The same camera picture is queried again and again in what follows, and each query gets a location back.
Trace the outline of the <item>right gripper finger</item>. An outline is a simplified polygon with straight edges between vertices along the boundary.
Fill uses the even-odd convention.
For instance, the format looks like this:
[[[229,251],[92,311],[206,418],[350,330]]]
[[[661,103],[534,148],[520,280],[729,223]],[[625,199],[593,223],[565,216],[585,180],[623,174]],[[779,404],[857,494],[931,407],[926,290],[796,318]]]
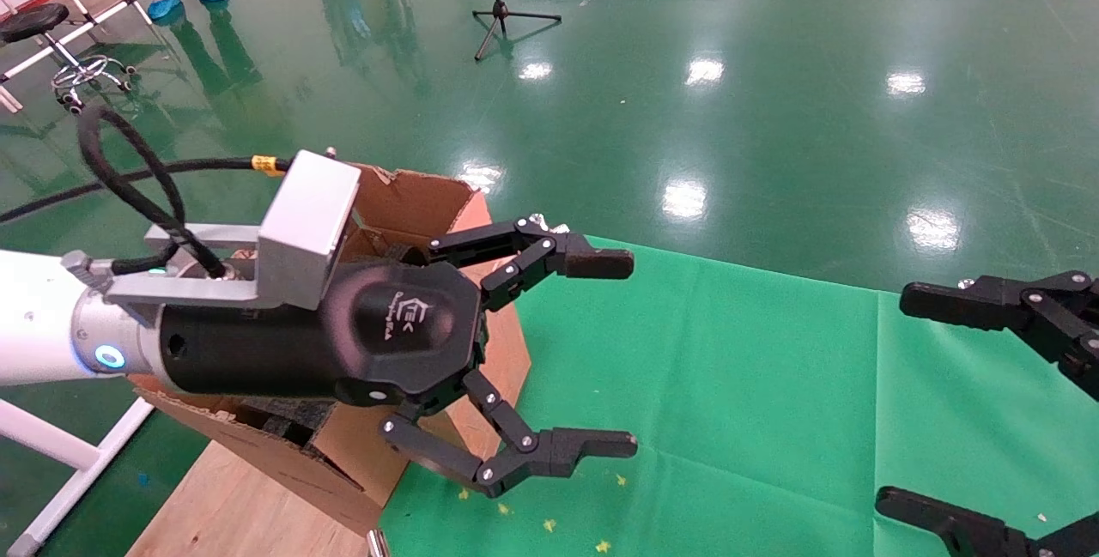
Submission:
[[[900,311],[942,324],[1008,330],[1087,393],[1098,397],[1098,282],[1087,272],[1035,281],[983,275],[950,288],[910,282]]]
[[[918,492],[881,487],[876,511],[884,517],[939,536],[950,556],[1096,556],[1098,513],[1044,537],[1029,537],[1002,519],[950,505]]]

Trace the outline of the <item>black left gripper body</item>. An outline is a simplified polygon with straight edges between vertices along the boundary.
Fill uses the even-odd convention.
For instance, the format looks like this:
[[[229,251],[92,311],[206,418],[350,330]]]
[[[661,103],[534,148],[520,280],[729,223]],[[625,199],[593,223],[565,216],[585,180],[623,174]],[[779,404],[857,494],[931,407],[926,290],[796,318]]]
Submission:
[[[160,383],[439,412],[460,398],[487,339],[482,292],[451,264],[355,263],[314,310],[165,307]]]

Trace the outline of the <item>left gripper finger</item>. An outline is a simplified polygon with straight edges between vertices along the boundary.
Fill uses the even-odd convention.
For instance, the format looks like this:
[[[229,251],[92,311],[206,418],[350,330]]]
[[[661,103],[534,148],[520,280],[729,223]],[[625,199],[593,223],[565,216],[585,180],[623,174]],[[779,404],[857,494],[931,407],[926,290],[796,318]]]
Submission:
[[[565,278],[625,280],[635,271],[635,255],[600,249],[581,233],[555,232],[534,218],[492,223],[448,233],[428,242],[431,263],[457,269],[506,261],[479,282],[480,307],[497,312],[550,275]]]
[[[384,441],[412,463],[479,492],[498,498],[530,476],[569,478],[586,457],[628,458],[637,452],[634,435],[604,428],[543,428],[535,432],[478,370],[463,376],[460,390],[506,445],[482,460],[417,425],[421,410],[402,404],[380,423]]]

